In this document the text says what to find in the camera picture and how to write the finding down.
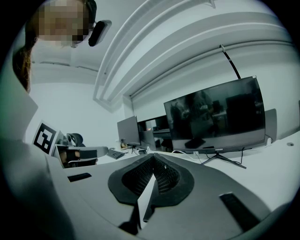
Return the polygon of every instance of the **white wall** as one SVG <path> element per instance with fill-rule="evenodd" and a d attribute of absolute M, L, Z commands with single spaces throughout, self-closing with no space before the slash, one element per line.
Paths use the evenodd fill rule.
<path fill-rule="evenodd" d="M 114 125 L 117 128 L 117 122 L 122 121 L 126 118 L 130 118 L 134 115 L 132 101 L 129 97 L 123 96 L 120 101 L 116 103 L 116 106 L 113 108 L 112 117 Z M 115 147 L 117 148 L 117 144 L 119 141 L 119 135 L 115 136 Z"/>
<path fill-rule="evenodd" d="M 33 84 L 30 96 L 39 108 L 25 141 L 32 142 L 38 124 L 44 120 L 63 134 L 80 133 L 86 146 L 115 147 L 116 116 L 92 100 L 93 89 L 93 85 L 78 83 Z"/>
<path fill-rule="evenodd" d="M 277 137 L 299 128 L 300 62 L 286 45 L 255 45 L 227 51 L 240 76 L 257 76 L 265 110 L 277 110 Z M 133 98 L 138 121 L 165 115 L 164 102 L 207 87 L 236 80 L 223 53 L 194 62 Z"/>

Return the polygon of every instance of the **cable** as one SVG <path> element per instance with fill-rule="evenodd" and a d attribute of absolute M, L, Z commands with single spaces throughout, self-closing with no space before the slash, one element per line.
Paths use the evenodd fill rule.
<path fill-rule="evenodd" d="M 267 135 L 267 134 L 265 134 L 266 136 L 268 136 L 271 140 L 272 140 L 272 142 L 271 143 L 273 143 L 274 141 L 273 141 L 273 138 L 271 138 L 269 135 Z"/>
<path fill-rule="evenodd" d="M 183 151 L 177 151 L 177 150 L 174 150 L 172 153 L 174 153 L 174 152 L 181 152 L 181 153 L 187 155 L 187 156 L 188 156 L 190 159 L 192 159 L 193 161 L 198 161 L 198 160 L 193 159 L 192 157 L 190 157 L 187 153 L 185 153 L 185 152 L 183 152 Z"/>
<path fill-rule="evenodd" d="M 242 158 L 240 159 L 240 164 L 243 163 L 243 151 L 244 151 L 244 148 L 245 148 L 245 147 L 242 148 Z"/>
<path fill-rule="evenodd" d="M 195 154 L 196 154 L 196 156 L 198 157 L 198 159 L 199 159 L 200 163 L 202 163 L 202 162 L 201 162 L 201 160 L 200 160 L 200 158 L 199 158 L 199 156 L 197 155 L 197 153 L 196 153 L 196 152 L 195 152 Z"/>
<path fill-rule="evenodd" d="M 210 160 L 211 158 L 206 154 L 206 156 L 207 156 L 207 158 L 208 158 L 208 160 Z"/>
<path fill-rule="evenodd" d="M 226 56 L 226 58 L 227 58 L 228 61 L 230 62 L 230 64 L 231 64 L 231 66 L 232 66 L 232 68 L 233 68 L 233 70 L 234 70 L 236 76 L 238 77 L 238 79 L 240 79 L 240 74 L 239 74 L 238 70 L 236 69 L 236 67 L 235 67 L 235 65 L 234 65 L 234 63 L 233 63 L 233 61 L 230 59 L 230 57 L 228 56 L 228 54 L 225 52 L 224 46 L 222 47 L 222 45 L 220 45 L 220 47 L 223 48 L 223 53 L 224 53 L 224 55 Z"/>
<path fill-rule="evenodd" d="M 68 164 L 69 163 L 80 163 L 80 162 L 82 162 L 82 161 L 81 160 L 75 160 L 75 161 L 69 161 Z"/>

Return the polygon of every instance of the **white desk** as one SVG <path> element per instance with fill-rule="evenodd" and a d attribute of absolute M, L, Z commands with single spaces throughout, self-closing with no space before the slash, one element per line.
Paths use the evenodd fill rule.
<path fill-rule="evenodd" d="M 294 146 L 287 146 L 287 143 L 294 143 Z M 157 153 L 192 161 L 185 154 Z M 240 161 L 241 152 L 224 153 L 222 155 L 231 160 Z M 121 161 L 134 156 L 136 154 L 131 154 L 131 150 L 128 150 L 128 153 L 118 160 L 108 156 L 100 157 L 97 164 Z M 207 159 L 204 154 L 200 154 L 199 158 L 201 161 Z M 243 165 L 247 169 L 220 159 L 212 160 L 206 164 L 206 166 L 226 173 L 255 193 L 266 203 L 271 211 L 284 203 L 290 202 L 300 186 L 300 132 L 285 139 L 277 140 L 269 147 L 244 151 Z"/>

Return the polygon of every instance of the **computer monitor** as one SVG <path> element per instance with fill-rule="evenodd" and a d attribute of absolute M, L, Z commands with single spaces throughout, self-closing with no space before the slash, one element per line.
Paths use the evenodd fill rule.
<path fill-rule="evenodd" d="M 136 116 L 117 123 L 119 141 L 131 146 L 141 145 Z"/>
<path fill-rule="evenodd" d="M 174 150 L 209 154 L 264 143 L 263 98 L 255 76 L 166 102 L 165 111 Z"/>
<path fill-rule="evenodd" d="M 140 131 L 141 146 L 139 148 L 148 149 L 156 151 L 155 140 L 153 131 Z"/>

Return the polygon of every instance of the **black slot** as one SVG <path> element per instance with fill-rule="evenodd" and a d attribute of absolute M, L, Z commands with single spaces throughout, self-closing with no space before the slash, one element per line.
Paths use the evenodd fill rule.
<path fill-rule="evenodd" d="M 220 199 L 244 232 L 259 224 L 259 220 L 234 194 L 223 194 L 220 196 Z"/>
<path fill-rule="evenodd" d="M 79 181 L 85 178 L 89 178 L 92 175 L 90 175 L 89 173 L 82 173 L 82 174 L 78 174 L 78 175 L 74 175 L 74 176 L 68 176 L 70 182 L 75 182 L 75 181 Z"/>

